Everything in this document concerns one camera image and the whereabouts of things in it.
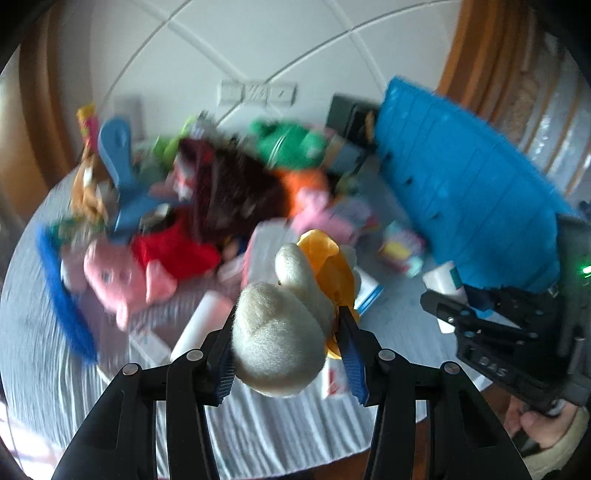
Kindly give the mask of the person's right hand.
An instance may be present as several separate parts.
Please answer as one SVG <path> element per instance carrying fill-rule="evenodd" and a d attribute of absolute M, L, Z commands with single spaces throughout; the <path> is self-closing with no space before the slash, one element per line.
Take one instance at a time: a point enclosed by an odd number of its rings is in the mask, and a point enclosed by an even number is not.
<path fill-rule="evenodd" d="M 572 425 L 579 408 L 566 402 L 560 414 L 547 417 L 525 410 L 525 403 L 512 396 L 505 414 L 504 428 L 511 438 L 524 431 L 541 449 L 549 449 L 561 440 Z"/>

